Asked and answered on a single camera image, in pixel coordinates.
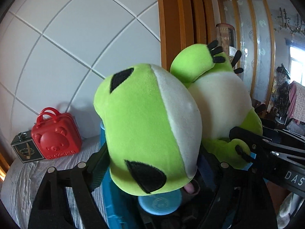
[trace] black eye patch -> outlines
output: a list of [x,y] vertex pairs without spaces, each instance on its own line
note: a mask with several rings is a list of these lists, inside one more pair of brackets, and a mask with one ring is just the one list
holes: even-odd
[[130,68],[114,74],[110,83],[110,93],[112,93],[121,83],[123,83],[133,71],[134,68]]
[[125,163],[133,179],[147,194],[162,188],[166,183],[166,175],[156,167],[128,160]]

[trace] black box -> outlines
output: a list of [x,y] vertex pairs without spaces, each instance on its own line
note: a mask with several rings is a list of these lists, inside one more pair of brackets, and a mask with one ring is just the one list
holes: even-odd
[[21,132],[16,135],[11,146],[23,163],[45,159],[34,143],[31,137],[31,131]]

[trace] white plush belly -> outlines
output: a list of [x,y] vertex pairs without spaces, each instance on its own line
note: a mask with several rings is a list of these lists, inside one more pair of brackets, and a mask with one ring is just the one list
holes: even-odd
[[228,138],[250,111],[251,98],[243,81],[233,72],[217,72],[198,78],[188,88],[202,118],[202,137]]

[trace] window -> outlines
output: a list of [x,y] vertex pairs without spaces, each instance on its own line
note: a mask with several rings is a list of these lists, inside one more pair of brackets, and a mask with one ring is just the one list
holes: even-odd
[[296,81],[305,86],[305,51],[290,47],[290,83]]

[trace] pink cloth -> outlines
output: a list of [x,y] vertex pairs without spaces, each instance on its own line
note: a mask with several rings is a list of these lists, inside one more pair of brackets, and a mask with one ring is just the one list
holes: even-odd
[[305,87],[293,81],[290,88],[288,116],[297,121],[305,122]]

